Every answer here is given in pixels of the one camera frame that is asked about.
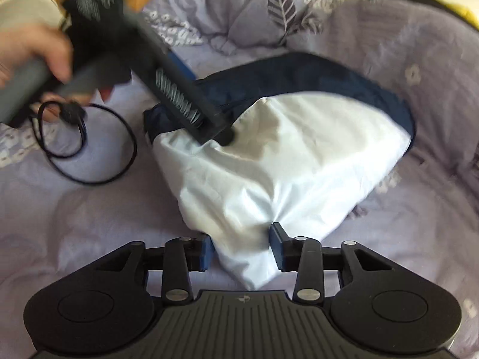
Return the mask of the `person's left hand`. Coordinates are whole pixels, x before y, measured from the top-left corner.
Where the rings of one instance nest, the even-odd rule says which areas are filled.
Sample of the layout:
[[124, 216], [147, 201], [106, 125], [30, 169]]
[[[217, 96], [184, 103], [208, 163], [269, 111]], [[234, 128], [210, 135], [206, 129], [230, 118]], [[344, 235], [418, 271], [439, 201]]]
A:
[[20, 126], [31, 105], [46, 93], [88, 104], [99, 92], [110, 97], [113, 74], [102, 72], [110, 57], [86, 45], [74, 28], [67, 32], [46, 24], [24, 24], [1, 30], [1, 122]]

